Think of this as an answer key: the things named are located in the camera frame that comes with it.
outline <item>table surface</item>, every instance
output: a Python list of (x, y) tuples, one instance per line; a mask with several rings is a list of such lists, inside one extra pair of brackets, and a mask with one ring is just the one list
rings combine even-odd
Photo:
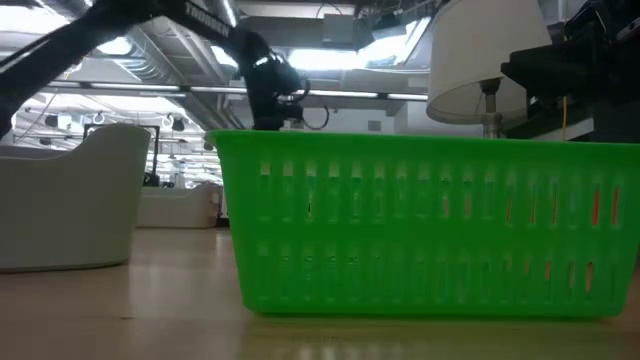
[(0, 275), (2, 359), (640, 359), (640, 274), (598, 321), (266, 318), (225, 230), (138, 230), (128, 265)]

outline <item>black robotic arm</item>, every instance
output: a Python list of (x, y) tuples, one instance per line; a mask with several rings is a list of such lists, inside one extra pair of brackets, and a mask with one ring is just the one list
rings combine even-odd
[(41, 88), (99, 45), (159, 16), (215, 42), (236, 60), (255, 129), (278, 130), (286, 118), (302, 117), (297, 101), (278, 100), (303, 86), (298, 73), (260, 35), (231, 27), (188, 0), (97, 0), (81, 18), (0, 63), (5, 68), (0, 73), (0, 138), (10, 130), (13, 114)]

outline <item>white lamp shade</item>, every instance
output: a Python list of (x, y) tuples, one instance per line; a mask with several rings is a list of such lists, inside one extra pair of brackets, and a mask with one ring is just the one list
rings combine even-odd
[(503, 120), (526, 116), (526, 91), (500, 65), (514, 51), (551, 44), (536, 0), (451, 0), (432, 25), (427, 115), (452, 124), (478, 124), (486, 114), (479, 82), (501, 78), (496, 94)]

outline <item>wooden table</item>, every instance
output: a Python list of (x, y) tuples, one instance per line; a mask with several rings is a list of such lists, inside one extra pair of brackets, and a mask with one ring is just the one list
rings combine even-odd
[(609, 320), (264, 318), (228, 231), (140, 230), (128, 266), (0, 275), (0, 359), (637, 360), (640, 276)]

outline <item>green plastic basket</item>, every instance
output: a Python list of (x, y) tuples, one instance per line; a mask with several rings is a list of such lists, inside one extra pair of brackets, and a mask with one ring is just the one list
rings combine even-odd
[(640, 146), (215, 131), (261, 313), (612, 316)]

